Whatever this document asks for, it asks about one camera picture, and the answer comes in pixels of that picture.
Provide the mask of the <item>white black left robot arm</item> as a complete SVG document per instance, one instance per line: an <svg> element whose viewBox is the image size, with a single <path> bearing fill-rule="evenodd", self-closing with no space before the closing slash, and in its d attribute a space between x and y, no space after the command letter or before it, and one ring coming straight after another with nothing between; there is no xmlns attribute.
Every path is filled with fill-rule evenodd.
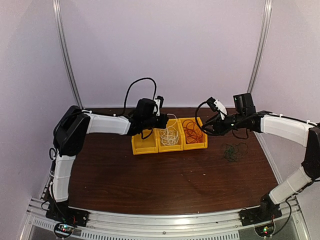
<svg viewBox="0 0 320 240"><path fill-rule="evenodd" d="M142 98L128 115L102 115L72 105L53 130L49 212L61 222L72 218L68 207L69 181L76 156L81 152L88 134L143 135L144 130L165 129L168 115L161 113L163 98Z"/></svg>

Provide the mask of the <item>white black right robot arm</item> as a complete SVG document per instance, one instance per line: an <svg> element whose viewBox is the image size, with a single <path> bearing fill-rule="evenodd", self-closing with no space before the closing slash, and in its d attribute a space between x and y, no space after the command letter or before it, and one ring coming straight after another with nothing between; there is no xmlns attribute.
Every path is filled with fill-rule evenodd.
<svg viewBox="0 0 320 240"><path fill-rule="evenodd" d="M202 102L216 115L200 125L200 130L208 136L216 137L245 129L281 137L305 148L304 160L294 173L265 194L259 207L241 210L239 213L246 225L279 218L282 216L280 203L294 194L299 194L320 179L320 125L271 111L257 111L250 93L234 95L233 101L235 114L229 114L225 106L213 97Z"/></svg>

